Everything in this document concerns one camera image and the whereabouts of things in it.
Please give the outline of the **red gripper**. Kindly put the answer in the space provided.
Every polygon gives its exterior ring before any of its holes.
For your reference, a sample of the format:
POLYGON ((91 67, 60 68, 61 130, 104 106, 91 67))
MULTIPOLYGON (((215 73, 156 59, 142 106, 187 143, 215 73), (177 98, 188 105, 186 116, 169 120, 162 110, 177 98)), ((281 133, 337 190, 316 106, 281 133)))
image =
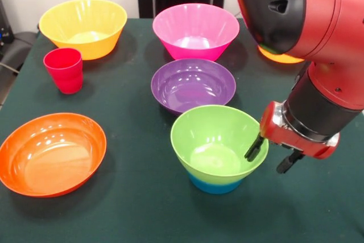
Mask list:
POLYGON ((279 174, 285 174, 304 155, 316 159, 325 159, 331 156, 340 142, 340 133, 335 134, 327 141, 314 142, 295 132, 288 122, 284 120, 283 103, 272 101, 268 104, 260 121, 260 133, 257 134, 251 146, 244 154, 248 162, 257 162, 263 156, 266 138, 278 145, 286 145, 294 150, 277 166, 279 174))

